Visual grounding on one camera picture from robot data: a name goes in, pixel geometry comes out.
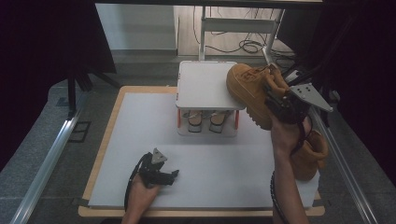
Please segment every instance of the white board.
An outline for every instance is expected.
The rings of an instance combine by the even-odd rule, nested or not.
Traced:
[[[236,102],[225,84],[233,62],[180,63],[177,81],[178,108],[201,110],[240,110],[245,106]]]
[[[174,94],[125,94],[89,206],[122,208],[132,170],[156,147],[168,158],[162,172],[180,172],[152,208],[272,207],[270,133],[241,111],[236,137],[179,135],[175,100]],[[297,181],[305,207],[312,206],[318,179],[317,173],[311,181]]]

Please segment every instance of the human hand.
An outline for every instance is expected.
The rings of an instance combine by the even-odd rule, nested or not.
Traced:
[[[281,122],[271,111],[268,114],[272,120],[271,140],[274,153],[278,156],[289,157],[300,139],[300,130],[296,124]],[[304,119],[303,125],[305,134],[308,134],[310,124],[307,118]]]
[[[159,190],[159,185],[154,185],[151,189],[147,189],[143,184],[142,177],[140,174],[137,174],[132,181],[128,198],[128,208],[122,218],[122,224],[137,223],[152,204]]]

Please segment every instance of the sneaker pair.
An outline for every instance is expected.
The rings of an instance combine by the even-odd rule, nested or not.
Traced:
[[[269,86],[281,99],[289,90],[278,67],[271,63],[264,67],[250,67],[243,63],[234,65],[227,74],[227,90],[231,96],[247,108],[247,113],[264,130],[271,130],[272,121],[265,105],[266,92]],[[291,165],[296,179],[312,179],[318,168],[324,166],[324,159],[329,150],[324,137],[312,131],[303,146],[291,156]]]
[[[190,110],[188,115],[189,132],[200,133],[202,130],[203,118],[210,118],[209,131],[214,133],[221,133],[224,122],[227,119],[228,115],[229,111],[216,110],[209,115],[204,115],[204,112],[202,110]]]

